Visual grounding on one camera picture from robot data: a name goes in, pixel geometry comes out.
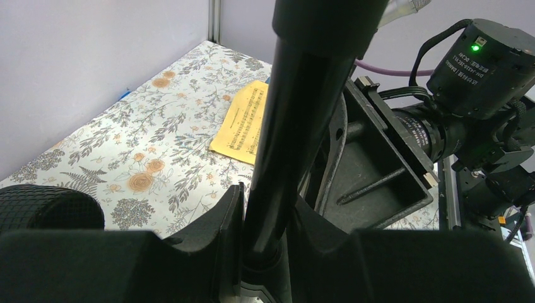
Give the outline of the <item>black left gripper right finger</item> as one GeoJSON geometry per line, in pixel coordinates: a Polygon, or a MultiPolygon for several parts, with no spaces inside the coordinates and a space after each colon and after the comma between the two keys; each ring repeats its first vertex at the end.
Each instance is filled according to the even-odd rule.
{"type": "Polygon", "coordinates": [[[299,200],[290,220],[295,302],[533,302],[504,241],[466,231],[346,233],[299,200]]]}

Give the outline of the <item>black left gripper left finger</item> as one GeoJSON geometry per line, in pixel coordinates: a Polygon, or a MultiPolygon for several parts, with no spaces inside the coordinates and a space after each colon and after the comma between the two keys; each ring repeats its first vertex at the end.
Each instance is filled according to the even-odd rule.
{"type": "Polygon", "coordinates": [[[235,302],[244,187],[164,239],[150,230],[1,233],[2,302],[235,302]]]}

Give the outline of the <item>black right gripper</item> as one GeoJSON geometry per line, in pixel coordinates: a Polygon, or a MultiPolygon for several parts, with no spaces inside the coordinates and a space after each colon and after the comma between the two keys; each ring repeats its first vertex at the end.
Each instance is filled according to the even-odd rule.
{"type": "Polygon", "coordinates": [[[423,104],[392,110],[378,87],[366,76],[346,82],[316,158],[313,208],[346,232],[384,229],[431,204],[432,162],[467,138],[460,118],[423,104]]]}

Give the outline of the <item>yellow sheet music page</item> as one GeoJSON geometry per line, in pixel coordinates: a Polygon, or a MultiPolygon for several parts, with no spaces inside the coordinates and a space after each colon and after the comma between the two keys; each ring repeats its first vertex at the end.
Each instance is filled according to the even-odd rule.
{"type": "Polygon", "coordinates": [[[256,160],[268,84],[249,83],[234,96],[223,123],[209,149],[253,165],[256,160]]]}

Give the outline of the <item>black tripod music stand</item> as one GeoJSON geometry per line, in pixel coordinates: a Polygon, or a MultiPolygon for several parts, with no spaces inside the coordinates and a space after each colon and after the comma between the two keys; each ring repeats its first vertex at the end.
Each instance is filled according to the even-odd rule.
{"type": "Polygon", "coordinates": [[[378,29],[386,1],[276,1],[277,36],[243,225],[242,288],[291,301],[283,238],[355,59],[378,29]]]}

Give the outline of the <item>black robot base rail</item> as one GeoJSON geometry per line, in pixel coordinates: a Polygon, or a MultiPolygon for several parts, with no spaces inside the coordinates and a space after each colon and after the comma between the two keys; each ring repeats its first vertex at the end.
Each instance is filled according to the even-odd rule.
{"type": "Polygon", "coordinates": [[[526,240],[531,236],[528,207],[534,204],[534,172],[516,166],[499,173],[462,169],[455,157],[438,162],[438,214],[440,230],[484,231],[507,241],[531,278],[526,240]]]}

